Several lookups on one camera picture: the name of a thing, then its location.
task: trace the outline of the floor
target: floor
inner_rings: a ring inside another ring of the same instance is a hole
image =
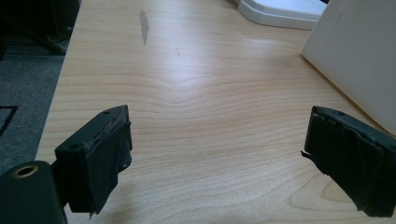
[[[0,175],[35,158],[62,64],[59,56],[0,61]]]

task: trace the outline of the desk surface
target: desk surface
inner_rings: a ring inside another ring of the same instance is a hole
[[[134,149],[103,211],[69,222],[391,222],[300,155],[312,105],[373,125],[302,57],[309,34],[247,21],[233,0],[84,0],[37,159],[124,104]]]

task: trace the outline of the black object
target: black object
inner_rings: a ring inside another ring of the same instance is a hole
[[[396,140],[340,111],[314,106],[305,152],[369,217],[396,204]]]
[[[57,161],[31,161],[0,177],[0,223],[65,223],[63,207],[98,214],[132,161],[127,105],[108,109],[55,149]]]
[[[66,49],[48,36],[57,39],[70,36],[78,10],[78,0],[0,0],[0,33],[12,30],[50,53],[64,55]],[[0,47],[0,52],[6,51],[6,45]]]

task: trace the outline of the white box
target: white box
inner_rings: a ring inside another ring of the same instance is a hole
[[[331,0],[303,55],[396,134],[396,1]]]

